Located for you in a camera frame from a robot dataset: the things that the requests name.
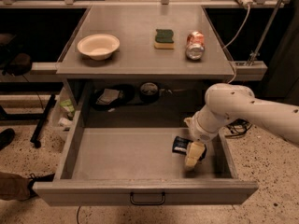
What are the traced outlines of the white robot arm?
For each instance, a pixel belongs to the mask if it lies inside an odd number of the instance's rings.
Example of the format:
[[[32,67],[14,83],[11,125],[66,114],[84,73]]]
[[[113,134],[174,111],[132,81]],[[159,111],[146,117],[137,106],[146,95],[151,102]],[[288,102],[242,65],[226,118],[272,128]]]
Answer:
[[[219,130],[243,119],[296,146],[299,146],[299,107],[257,99],[245,86],[218,83],[209,87],[204,107],[184,122],[194,140],[187,148],[185,167],[192,170],[204,147]]]

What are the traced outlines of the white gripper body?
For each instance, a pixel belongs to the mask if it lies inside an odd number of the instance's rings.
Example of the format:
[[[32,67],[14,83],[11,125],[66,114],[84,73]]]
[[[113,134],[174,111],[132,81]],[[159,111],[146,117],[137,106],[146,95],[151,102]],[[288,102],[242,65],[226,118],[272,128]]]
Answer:
[[[193,140],[211,141],[220,129],[220,119],[209,111],[198,111],[184,120]]]

